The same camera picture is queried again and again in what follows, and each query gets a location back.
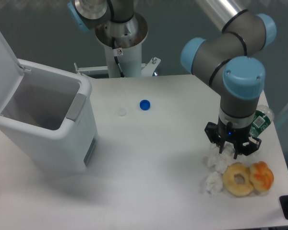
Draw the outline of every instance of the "robotic arm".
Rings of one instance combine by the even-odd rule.
[[[221,96],[218,124],[209,122],[205,132],[220,147],[233,143],[235,156],[250,155],[261,140],[249,135],[259,96],[264,89],[265,69],[255,52],[276,36],[274,21],[253,15],[233,0],[197,0],[222,31],[213,42],[202,38],[189,41],[181,53],[182,65]]]
[[[205,132],[220,153],[227,141],[234,145],[234,158],[250,155],[261,144],[249,132],[264,88],[265,69],[248,56],[273,42],[275,23],[267,15],[253,15],[235,0],[196,1],[222,32],[212,42],[192,39],[181,53],[182,65],[221,96],[218,124],[209,122]],[[134,53],[129,51],[141,45],[148,29],[144,18],[134,12],[133,0],[74,0],[69,8],[81,28],[95,28],[106,57],[110,57],[110,77],[124,76],[123,71],[127,77],[140,76],[142,59],[135,63]],[[113,58],[112,51],[120,47],[125,60]]]
[[[72,0],[68,7],[82,31],[94,29],[110,78],[141,76],[142,42],[148,28],[133,0]]]

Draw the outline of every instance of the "open bin lid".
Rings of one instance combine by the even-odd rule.
[[[15,93],[23,75],[16,55],[0,32],[0,113]]]

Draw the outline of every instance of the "blue bottle cap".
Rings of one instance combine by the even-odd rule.
[[[141,100],[140,101],[140,108],[142,110],[148,110],[150,108],[150,102],[149,100]]]

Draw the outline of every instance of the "gray wall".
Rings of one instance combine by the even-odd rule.
[[[0,0],[0,30],[18,58],[74,72],[78,67],[106,65],[94,32],[82,33],[66,7],[67,0]],[[162,60],[160,75],[186,74],[180,65],[183,46],[194,37],[220,35],[194,0],[137,0],[147,20],[143,62]],[[275,114],[288,102],[288,0],[244,0],[253,13],[270,15],[277,25],[274,43],[256,54],[265,66],[265,93]],[[278,130],[288,162],[288,122]]]

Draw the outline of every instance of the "cable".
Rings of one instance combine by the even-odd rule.
[[[115,49],[115,38],[112,37],[112,50]],[[117,66],[119,67],[119,71],[120,71],[120,77],[124,78],[125,75],[123,74],[123,70],[121,69],[120,63],[119,63],[119,59],[117,58],[117,56],[114,56],[114,60],[115,63],[117,64]]]

